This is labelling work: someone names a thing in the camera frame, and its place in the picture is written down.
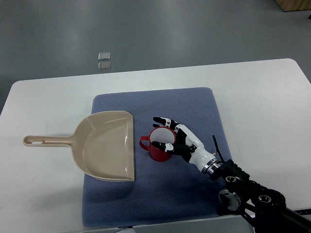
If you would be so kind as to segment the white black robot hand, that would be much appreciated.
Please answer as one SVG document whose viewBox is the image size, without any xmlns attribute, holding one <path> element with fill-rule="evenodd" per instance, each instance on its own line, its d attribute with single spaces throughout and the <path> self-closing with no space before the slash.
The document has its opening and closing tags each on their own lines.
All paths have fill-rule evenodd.
<svg viewBox="0 0 311 233">
<path fill-rule="evenodd" d="M 204 174 L 211 175 L 219 168 L 215 154 L 205 150 L 204 144 L 185 125 L 165 117 L 154 117 L 154 127 L 164 126 L 175 134 L 172 155 L 181 156 L 187 163 L 194 164 Z"/>
</svg>

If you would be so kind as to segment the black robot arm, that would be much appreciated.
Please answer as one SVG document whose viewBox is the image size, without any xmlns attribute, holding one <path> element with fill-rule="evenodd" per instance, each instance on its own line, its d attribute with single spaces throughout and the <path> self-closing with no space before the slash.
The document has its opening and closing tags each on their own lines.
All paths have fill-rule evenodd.
<svg viewBox="0 0 311 233">
<path fill-rule="evenodd" d="M 219 192 L 218 215 L 240 215 L 257 233 L 311 231 L 310 220 L 287 208 L 283 194 L 251 180 L 231 159 L 212 163 L 207 173 L 212 181 L 222 178 L 225 182 Z"/>
</svg>

